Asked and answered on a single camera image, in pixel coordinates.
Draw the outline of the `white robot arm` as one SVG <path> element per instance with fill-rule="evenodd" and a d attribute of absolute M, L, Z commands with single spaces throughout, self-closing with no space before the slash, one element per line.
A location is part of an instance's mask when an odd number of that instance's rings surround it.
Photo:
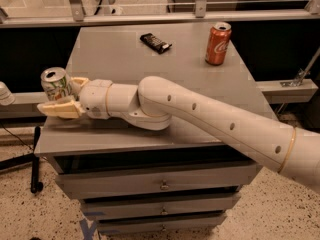
<path fill-rule="evenodd" d="M 78 78 L 81 89 L 38 105 L 41 113 L 66 119 L 121 118 L 162 130 L 175 116 L 211 134 L 262 166 L 320 193 L 320 134 L 272 120 L 186 89 L 157 76 L 137 85 Z"/>

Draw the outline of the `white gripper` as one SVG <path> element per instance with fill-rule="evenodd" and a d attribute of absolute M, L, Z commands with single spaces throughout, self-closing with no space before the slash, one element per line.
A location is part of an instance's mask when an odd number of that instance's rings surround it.
<path fill-rule="evenodd" d="M 76 101 L 73 96 L 66 96 L 55 101 L 38 104 L 38 110 L 48 117 L 63 119 L 77 119 L 85 113 L 93 119 L 106 120 L 109 118 L 106 97 L 108 89 L 112 85 L 110 80 L 89 81 L 85 77 L 72 77 L 70 83 L 72 93 L 80 93 L 80 102 Z"/>

